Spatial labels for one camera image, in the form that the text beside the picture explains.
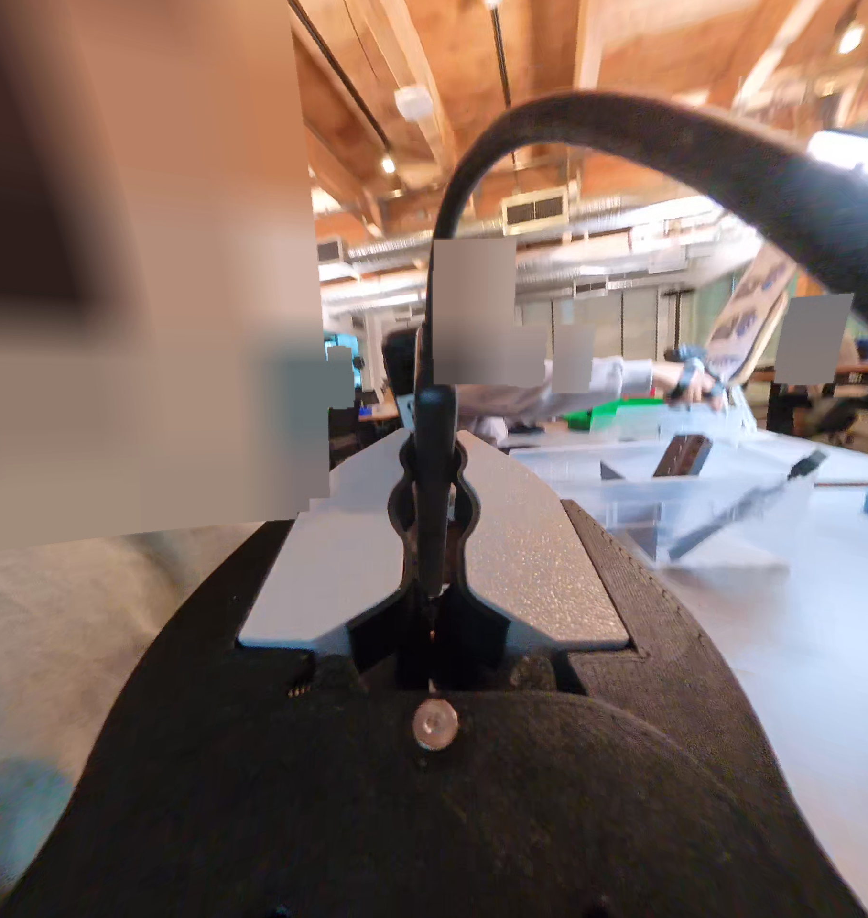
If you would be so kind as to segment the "another person's forearm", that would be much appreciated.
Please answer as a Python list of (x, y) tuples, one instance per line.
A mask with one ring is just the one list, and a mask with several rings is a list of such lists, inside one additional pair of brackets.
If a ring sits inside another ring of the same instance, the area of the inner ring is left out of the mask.
[(625, 361), (622, 357), (592, 361), (586, 393), (560, 394), (553, 390), (553, 361), (544, 361), (544, 379), (532, 386), (460, 384), (458, 430), (497, 444), (509, 436), (511, 426), (539, 425), (567, 414), (589, 411), (621, 396), (646, 396), (652, 388), (649, 360)]

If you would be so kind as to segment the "ceiling air vent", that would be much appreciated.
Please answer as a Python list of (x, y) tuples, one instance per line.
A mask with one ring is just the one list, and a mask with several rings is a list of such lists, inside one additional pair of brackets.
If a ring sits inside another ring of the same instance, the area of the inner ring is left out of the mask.
[(567, 225), (569, 193), (565, 186), (519, 193), (501, 201), (501, 226), (506, 236)]

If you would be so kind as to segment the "instruction poster board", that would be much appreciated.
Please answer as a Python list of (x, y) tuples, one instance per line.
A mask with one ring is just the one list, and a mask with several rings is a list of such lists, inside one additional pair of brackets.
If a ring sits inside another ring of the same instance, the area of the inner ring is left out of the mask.
[(796, 263), (769, 242), (747, 267), (705, 343), (707, 371), (726, 388), (746, 383), (788, 305)]

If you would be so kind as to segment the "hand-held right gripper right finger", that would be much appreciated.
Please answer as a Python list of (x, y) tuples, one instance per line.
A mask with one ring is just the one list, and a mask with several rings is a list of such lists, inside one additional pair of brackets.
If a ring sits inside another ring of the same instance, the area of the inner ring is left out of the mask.
[(514, 657), (630, 655), (627, 625), (562, 499), (520, 461), (458, 435), (454, 580), (441, 652), (496, 670)]

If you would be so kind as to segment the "clear plastic bin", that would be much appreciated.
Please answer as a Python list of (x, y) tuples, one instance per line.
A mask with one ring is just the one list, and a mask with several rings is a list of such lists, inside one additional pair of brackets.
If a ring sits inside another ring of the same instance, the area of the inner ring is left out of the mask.
[(805, 441), (791, 453), (773, 455), (726, 414), (663, 408), (653, 420), (597, 435), (573, 434), (563, 444), (511, 455), (611, 534), (599, 463), (627, 478), (649, 476), (678, 434), (703, 434), (713, 447), (699, 476), (649, 482), (651, 500), (662, 503), (657, 559), (612, 535), (658, 569), (785, 568), (803, 532), (818, 471), (829, 457), (823, 444)]

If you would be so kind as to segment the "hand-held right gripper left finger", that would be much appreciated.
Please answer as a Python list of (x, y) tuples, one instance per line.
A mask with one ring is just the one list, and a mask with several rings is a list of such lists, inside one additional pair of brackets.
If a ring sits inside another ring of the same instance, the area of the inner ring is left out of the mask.
[(408, 430), (350, 456), (283, 540), (239, 636), (247, 651), (349, 656), (361, 673), (394, 654), (405, 597), (405, 531), (393, 494), (404, 484)]

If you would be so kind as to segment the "long black usb hub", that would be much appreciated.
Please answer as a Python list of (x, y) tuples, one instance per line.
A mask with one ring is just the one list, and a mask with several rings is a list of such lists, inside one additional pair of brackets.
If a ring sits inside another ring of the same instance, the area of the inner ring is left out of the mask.
[(653, 477), (699, 476), (712, 447), (713, 442), (703, 434), (675, 435), (667, 445)]

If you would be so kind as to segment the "green plastic bin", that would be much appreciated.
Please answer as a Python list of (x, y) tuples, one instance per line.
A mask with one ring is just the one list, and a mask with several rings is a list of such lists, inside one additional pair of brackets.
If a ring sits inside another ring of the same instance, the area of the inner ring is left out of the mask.
[(635, 397), (603, 403), (591, 409), (566, 413), (562, 419), (568, 430), (601, 432), (621, 424), (653, 420), (667, 404), (656, 397)]

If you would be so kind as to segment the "black office chair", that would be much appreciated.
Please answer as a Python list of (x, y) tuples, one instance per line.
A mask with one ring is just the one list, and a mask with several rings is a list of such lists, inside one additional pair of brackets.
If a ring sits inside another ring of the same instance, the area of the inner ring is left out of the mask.
[(415, 389), (420, 327), (397, 328), (382, 340), (382, 360), (398, 418), (406, 430), (415, 430)]

